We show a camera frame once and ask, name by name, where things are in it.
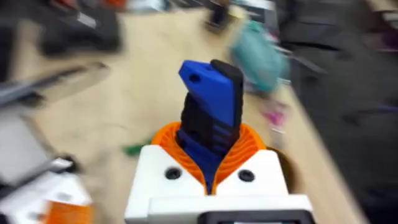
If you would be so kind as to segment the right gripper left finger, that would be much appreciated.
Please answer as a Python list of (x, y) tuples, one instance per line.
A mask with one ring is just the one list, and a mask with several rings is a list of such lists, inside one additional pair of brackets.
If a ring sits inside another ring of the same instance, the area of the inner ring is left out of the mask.
[(139, 154), (124, 212), (126, 223), (196, 223), (189, 203), (206, 195), (200, 168), (175, 141), (179, 122), (165, 125)]

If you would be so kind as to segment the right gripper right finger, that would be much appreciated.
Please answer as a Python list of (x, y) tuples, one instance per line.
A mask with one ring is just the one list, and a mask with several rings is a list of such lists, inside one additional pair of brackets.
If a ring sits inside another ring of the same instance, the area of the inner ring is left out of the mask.
[(239, 139), (219, 165), (213, 183), (215, 195), (288, 195), (276, 152), (266, 148), (250, 126), (242, 124)]

